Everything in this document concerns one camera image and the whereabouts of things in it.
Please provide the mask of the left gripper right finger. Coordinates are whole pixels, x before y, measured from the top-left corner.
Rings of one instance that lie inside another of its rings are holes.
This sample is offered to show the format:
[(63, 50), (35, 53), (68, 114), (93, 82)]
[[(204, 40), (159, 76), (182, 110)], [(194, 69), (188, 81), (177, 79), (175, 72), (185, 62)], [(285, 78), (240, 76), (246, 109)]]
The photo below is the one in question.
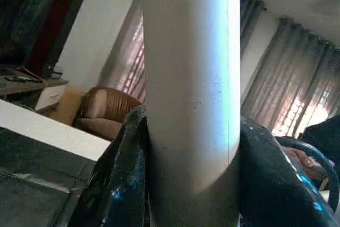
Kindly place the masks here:
[[(316, 160), (329, 178), (329, 197), (321, 193), (284, 147)], [(314, 146), (274, 137), (247, 117), (240, 124), (240, 213), (248, 226), (338, 226), (338, 176)]]

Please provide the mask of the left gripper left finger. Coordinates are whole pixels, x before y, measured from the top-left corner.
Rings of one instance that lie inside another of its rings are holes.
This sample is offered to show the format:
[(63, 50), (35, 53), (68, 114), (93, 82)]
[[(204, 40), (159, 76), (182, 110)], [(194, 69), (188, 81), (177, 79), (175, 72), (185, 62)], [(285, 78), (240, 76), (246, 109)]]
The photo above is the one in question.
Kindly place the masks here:
[(93, 167), (69, 226), (149, 226), (149, 133), (144, 104), (124, 119)]

